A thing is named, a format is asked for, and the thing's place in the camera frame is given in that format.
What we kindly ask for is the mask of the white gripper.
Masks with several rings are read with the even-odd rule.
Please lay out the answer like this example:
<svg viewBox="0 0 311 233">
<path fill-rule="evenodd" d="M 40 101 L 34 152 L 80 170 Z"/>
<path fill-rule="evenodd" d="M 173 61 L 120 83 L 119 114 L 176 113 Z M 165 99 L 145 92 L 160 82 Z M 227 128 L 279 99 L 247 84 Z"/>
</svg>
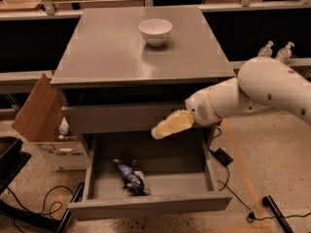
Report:
<svg viewBox="0 0 311 233">
<path fill-rule="evenodd" d="M 208 94 L 208 88 L 196 91 L 185 101 L 187 110 L 178 110 L 161 121 L 152 129 L 152 136 L 160 140 L 192 128 L 194 122 L 203 126 L 216 123 L 217 116 L 210 105 Z"/>
</svg>

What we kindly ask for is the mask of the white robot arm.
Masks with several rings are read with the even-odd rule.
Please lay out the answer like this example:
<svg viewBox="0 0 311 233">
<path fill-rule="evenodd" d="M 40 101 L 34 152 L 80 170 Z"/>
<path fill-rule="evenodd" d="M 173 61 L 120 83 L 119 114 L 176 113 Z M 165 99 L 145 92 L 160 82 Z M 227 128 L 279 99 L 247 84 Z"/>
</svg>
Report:
<svg viewBox="0 0 311 233">
<path fill-rule="evenodd" d="M 246 61 L 235 78 L 200 89 L 186 107 L 161 121 L 152 136 L 163 139 L 227 117 L 283 110 L 311 123 L 311 83 L 284 62 L 270 57 Z"/>
</svg>

